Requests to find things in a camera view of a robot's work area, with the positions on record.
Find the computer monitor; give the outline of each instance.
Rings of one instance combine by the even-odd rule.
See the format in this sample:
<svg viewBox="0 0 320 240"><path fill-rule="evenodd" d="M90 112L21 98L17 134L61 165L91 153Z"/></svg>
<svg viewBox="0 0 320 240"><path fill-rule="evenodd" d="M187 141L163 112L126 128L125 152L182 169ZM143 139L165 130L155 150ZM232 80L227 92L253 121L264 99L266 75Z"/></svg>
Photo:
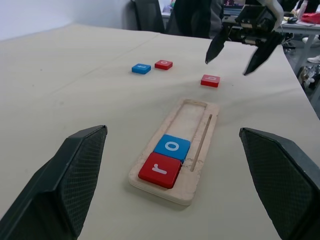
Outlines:
<svg viewBox="0 0 320 240"><path fill-rule="evenodd" d="M5 213L0 239L77 239L98 182L106 136L104 125L69 136Z"/></svg>
<svg viewBox="0 0 320 240"><path fill-rule="evenodd" d="M320 169L291 140L242 128L253 184L282 240L320 239Z"/></svg>
<svg viewBox="0 0 320 240"><path fill-rule="evenodd" d="M238 16L243 8L243 5L238 4L235 0L223 1L224 15Z"/></svg>

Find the white wall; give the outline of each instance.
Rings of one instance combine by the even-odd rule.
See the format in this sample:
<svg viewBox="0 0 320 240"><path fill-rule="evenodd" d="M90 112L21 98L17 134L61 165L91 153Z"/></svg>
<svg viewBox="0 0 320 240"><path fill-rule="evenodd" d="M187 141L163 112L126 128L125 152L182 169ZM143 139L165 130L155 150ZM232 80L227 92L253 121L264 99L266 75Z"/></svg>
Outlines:
<svg viewBox="0 0 320 240"><path fill-rule="evenodd" d="M59 28L72 22L137 28L130 0L0 0L0 40Z"/></svg>

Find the white table surface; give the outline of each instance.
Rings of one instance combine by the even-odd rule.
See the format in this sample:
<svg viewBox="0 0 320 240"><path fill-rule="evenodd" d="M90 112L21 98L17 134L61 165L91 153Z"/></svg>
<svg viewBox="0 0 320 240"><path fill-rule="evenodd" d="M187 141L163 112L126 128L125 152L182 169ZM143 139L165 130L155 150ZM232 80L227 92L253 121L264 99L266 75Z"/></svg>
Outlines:
<svg viewBox="0 0 320 240"><path fill-rule="evenodd" d="M80 240L279 240L253 185L238 133L295 141L320 165L320 121L279 46L255 73L254 47L82 25L0 42L0 216L63 140L106 124L97 188ZM168 71L131 73L136 63ZM217 89L200 86L220 76ZM129 170L179 98L220 105L194 201L182 207L128 184Z"/></svg>

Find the floor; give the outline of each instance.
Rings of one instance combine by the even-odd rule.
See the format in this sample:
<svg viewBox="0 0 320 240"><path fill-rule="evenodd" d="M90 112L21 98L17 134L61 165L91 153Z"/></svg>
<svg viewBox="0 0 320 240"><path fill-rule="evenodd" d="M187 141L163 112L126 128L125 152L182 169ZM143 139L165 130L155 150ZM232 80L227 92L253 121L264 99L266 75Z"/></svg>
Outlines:
<svg viewBox="0 0 320 240"><path fill-rule="evenodd" d="M294 54L286 54L286 58L288 59L292 69L296 65L299 56L303 52L304 43L301 41L301 37L297 38L296 40L292 41L295 45L295 53ZM312 47L309 51L308 58L315 57L317 55L320 55L320 46L318 47ZM306 65L312 65L313 63L306 62ZM317 114L318 118L320 119L320 98L317 101L317 104L314 108L315 113Z"/></svg>

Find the person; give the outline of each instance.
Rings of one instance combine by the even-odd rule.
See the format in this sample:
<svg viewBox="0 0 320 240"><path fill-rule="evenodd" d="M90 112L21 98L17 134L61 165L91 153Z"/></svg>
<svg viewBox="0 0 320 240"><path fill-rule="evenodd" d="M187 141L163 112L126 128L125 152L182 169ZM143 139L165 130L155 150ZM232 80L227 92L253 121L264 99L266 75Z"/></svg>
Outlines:
<svg viewBox="0 0 320 240"><path fill-rule="evenodd" d="M223 0L176 0L166 34L212 39L222 28Z"/></svg>
<svg viewBox="0 0 320 240"><path fill-rule="evenodd" d="M315 56L315 57L308 57L306 60L307 60L309 63L320 64L320 55Z"/></svg>
<svg viewBox="0 0 320 240"><path fill-rule="evenodd" d="M308 41L308 37L304 37L302 38L302 42L304 42L305 44ZM312 46L317 47L320 46L320 37L319 35L315 35L315 38L312 40Z"/></svg>

